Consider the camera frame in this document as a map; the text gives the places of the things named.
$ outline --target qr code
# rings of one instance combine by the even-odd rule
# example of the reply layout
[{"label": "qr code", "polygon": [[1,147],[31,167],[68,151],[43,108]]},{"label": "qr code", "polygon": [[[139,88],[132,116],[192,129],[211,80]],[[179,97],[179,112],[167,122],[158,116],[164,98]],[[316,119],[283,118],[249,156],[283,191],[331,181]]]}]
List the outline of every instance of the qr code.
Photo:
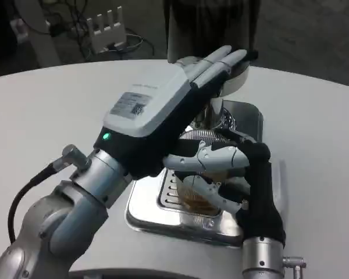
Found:
[{"label": "qr code", "polygon": [[137,103],[137,104],[133,107],[131,113],[134,114],[134,115],[140,115],[140,114],[143,112],[144,107],[145,107],[145,105],[143,105],[143,104],[141,104],[141,103]]}]

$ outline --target green led light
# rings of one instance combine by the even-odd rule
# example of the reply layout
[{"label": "green led light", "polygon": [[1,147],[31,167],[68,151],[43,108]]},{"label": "green led light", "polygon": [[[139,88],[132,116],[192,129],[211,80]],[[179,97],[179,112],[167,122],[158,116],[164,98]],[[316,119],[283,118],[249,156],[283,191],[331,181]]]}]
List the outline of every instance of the green led light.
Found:
[{"label": "green led light", "polygon": [[102,136],[102,139],[103,139],[104,141],[107,141],[110,137],[111,137],[111,134],[110,134],[110,133],[106,133],[106,134],[104,134],[104,135]]}]

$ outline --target metal base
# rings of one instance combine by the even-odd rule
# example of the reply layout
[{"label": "metal base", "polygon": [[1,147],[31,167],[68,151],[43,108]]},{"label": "metal base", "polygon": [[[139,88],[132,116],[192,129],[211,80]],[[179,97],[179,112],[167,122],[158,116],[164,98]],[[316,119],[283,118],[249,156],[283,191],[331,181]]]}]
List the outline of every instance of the metal base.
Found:
[{"label": "metal base", "polygon": [[[235,117],[238,130],[241,127],[240,131],[261,140],[262,116],[255,106],[225,101],[225,107]],[[277,189],[282,189],[280,170],[280,163],[272,162],[273,187]],[[278,203],[284,201],[281,196],[274,198]],[[284,204],[278,206],[280,210],[285,211]],[[157,177],[135,182],[126,209],[126,220],[137,231],[223,246],[242,245],[242,230],[230,213],[199,214],[181,203],[172,171],[163,170]]]}]

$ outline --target white table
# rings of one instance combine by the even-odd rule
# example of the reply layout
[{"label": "white table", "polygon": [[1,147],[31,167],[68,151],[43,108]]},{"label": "white table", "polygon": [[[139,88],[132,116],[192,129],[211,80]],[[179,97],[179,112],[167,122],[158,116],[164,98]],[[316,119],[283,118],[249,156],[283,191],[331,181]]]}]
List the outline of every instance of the white table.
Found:
[{"label": "white table", "polygon": [[[0,77],[0,255],[9,244],[6,217],[17,191],[62,148],[92,145],[104,113],[133,78],[160,60],[53,67]],[[306,278],[349,278],[349,87],[252,67],[230,99],[256,105],[264,141],[287,165],[290,194],[286,255],[305,256]],[[52,177],[21,202],[28,207],[72,169]],[[109,211],[73,270],[139,267],[203,279],[241,278],[238,249],[135,232],[124,219],[130,188]]]}]

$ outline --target coffee machine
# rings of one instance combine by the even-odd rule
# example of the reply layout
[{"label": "coffee machine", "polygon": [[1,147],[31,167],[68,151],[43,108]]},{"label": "coffee machine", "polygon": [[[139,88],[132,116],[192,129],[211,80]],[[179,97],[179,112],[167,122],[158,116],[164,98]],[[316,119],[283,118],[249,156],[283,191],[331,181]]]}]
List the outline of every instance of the coffee machine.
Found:
[{"label": "coffee machine", "polygon": [[[254,39],[260,0],[165,0],[163,9],[166,24],[168,62],[191,58],[196,63],[207,54],[224,45],[232,51],[245,49],[253,53],[250,59],[233,67],[231,79],[221,92],[204,107],[183,134],[184,138],[200,137],[217,140],[214,128],[228,128],[262,141],[263,115],[254,105],[224,100],[243,86],[250,60],[257,58]],[[286,213],[287,199],[282,180],[281,164],[272,162],[272,182],[275,203],[282,216]],[[236,174],[236,183],[248,193],[245,181]],[[184,202],[174,172],[163,170],[157,177],[137,181],[130,194],[126,220],[135,230],[211,242],[224,246],[240,246],[242,231],[229,212],[203,206],[194,209]]]}]

